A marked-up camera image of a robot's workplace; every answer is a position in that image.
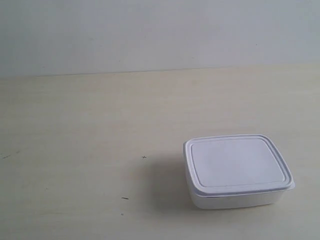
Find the wooden table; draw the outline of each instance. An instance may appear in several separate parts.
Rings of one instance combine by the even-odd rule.
[[[261,133],[296,188],[193,206],[183,142]],[[320,64],[0,80],[0,239],[317,239]]]

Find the container lid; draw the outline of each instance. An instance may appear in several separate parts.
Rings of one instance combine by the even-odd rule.
[[[292,175],[269,138],[227,135],[195,138],[184,144],[194,191],[223,197],[293,188]]]

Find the table surface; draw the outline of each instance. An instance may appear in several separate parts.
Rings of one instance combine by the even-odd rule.
[[[0,239],[317,239],[320,64],[0,80]],[[183,142],[261,133],[296,188],[200,210]]]

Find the white wall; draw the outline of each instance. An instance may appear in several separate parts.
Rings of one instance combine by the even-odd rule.
[[[0,77],[320,61],[319,0],[1,0]]]

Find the white plastic container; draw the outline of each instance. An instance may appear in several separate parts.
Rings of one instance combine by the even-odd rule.
[[[263,135],[194,138],[183,152],[190,195],[201,209],[272,204],[295,187],[287,164]]]

